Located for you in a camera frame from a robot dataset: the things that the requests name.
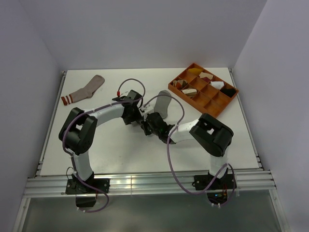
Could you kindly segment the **grey sock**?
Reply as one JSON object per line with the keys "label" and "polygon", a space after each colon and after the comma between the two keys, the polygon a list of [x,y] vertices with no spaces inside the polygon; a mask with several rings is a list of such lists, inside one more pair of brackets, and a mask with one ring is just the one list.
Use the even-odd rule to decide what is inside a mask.
{"label": "grey sock", "polygon": [[168,107],[171,102],[171,94],[167,90],[162,90],[156,97],[154,112],[159,113],[165,119],[168,117]]}

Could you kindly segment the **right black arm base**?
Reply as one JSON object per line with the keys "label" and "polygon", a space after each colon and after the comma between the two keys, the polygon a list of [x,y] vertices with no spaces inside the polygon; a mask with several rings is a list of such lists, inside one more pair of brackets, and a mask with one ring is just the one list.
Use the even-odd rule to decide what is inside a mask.
{"label": "right black arm base", "polygon": [[[196,191],[203,190],[212,180],[210,174],[194,175],[192,186]],[[207,193],[208,200],[213,204],[223,204],[228,200],[228,191],[236,190],[237,184],[232,174],[225,174],[222,178],[216,178],[208,190],[215,192]]]}

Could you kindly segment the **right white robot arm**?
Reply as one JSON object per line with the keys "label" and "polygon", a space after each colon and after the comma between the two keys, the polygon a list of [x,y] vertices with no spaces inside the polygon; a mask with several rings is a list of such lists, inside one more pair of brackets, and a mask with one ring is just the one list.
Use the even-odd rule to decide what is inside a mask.
{"label": "right white robot arm", "polygon": [[148,114],[140,123],[145,135],[156,135],[165,144],[196,140],[210,154],[209,183],[220,188],[226,181],[226,150],[232,142],[233,131],[209,114],[188,123],[167,124],[159,113]]}

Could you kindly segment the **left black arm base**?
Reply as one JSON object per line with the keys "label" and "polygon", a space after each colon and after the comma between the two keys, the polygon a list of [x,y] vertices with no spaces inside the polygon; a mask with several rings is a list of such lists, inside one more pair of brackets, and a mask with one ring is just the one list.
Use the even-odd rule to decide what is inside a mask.
{"label": "left black arm base", "polygon": [[[86,213],[94,213],[103,210],[109,203],[109,178],[94,178],[86,181],[85,184],[80,182],[77,178],[72,178],[67,181],[65,190],[66,195],[75,196],[75,204],[77,208]],[[103,194],[106,197],[105,204],[98,209],[93,209],[98,203],[98,196]]]}

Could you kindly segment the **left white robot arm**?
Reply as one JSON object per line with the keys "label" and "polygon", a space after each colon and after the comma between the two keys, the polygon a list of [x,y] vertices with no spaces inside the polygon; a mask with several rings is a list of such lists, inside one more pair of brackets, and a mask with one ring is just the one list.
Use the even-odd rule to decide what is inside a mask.
{"label": "left white robot arm", "polygon": [[97,109],[84,111],[73,108],[63,124],[59,139],[63,149],[72,160],[75,176],[78,178],[77,188],[89,193],[94,187],[94,172],[90,166],[88,151],[93,143],[96,128],[112,119],[122,118],[125,125],[143,120],[138,103],[143,96],[131,90],[126,96],[112,99],[112,103]]}

